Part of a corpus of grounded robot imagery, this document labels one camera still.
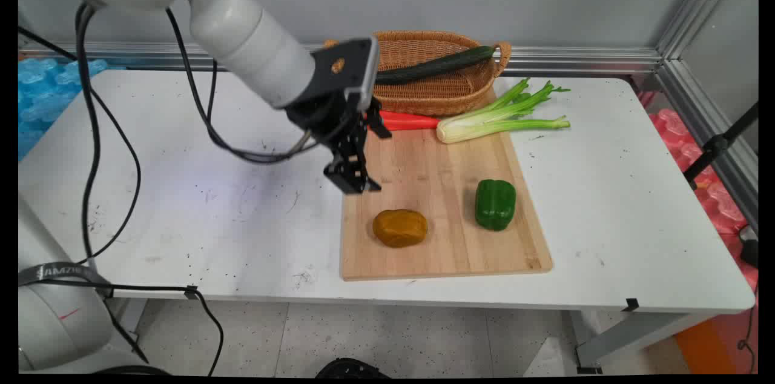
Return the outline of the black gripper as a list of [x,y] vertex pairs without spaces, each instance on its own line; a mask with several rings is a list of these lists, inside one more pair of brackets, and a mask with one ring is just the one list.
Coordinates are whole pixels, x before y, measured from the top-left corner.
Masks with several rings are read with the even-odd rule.
[[358,93],[332,93],[285,108],[293,124],[310,131],[316,142],[329,147],[333,158],[323,175],[344,194],[381,191],[381,185],[366,169],[368,127],[379,139],[392,138],[380,114],[379,100],[371,99],[365,121],[363,112],[357,109],[360,97]]

